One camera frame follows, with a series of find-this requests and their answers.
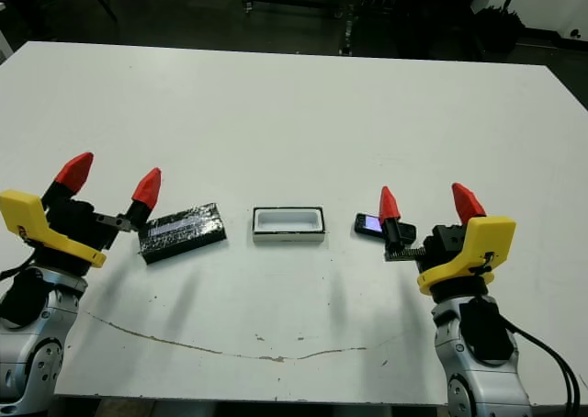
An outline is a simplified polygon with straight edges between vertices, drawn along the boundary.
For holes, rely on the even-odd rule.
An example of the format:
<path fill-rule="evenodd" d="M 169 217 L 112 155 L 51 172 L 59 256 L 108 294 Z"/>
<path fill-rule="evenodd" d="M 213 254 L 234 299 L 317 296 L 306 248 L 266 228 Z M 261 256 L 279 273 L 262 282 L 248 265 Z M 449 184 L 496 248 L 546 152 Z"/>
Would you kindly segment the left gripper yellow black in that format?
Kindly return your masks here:
<path fill-rule="evenodd" d="M 48 268 L 100 268 L 103 252 L 119 231 L 140 230 L 158 200 L 162 171 L 153 168 L 137 185 L 127 212 L 110 217 L 95 212 L 84 201 L 71 199 L 85 184 L 94 155 L 84 152 L 55 176 L 39 197 L 7 190 L 1 194 L 1 213 L 6 228 L 35 249 L 35 265 Z"/>

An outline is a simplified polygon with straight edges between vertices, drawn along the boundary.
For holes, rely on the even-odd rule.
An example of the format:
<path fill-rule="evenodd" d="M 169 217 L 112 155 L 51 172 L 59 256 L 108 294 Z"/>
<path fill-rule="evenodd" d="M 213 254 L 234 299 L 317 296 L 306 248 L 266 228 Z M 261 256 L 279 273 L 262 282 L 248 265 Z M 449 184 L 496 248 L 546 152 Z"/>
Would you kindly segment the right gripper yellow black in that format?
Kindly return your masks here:
<path fill-rule="evenodd" d="M 485 295 L 492 271 L 506 261 L 516 223 L 507 217 L 485 217 L 475 194 L 461 183 L 451 186 L 462 225 L 436 225 L 423 245 L 409 248 L 395 196 L 382 187 L 379 223 L 388 262 L 414 261 L 417 285 L 424 295 Z"/>

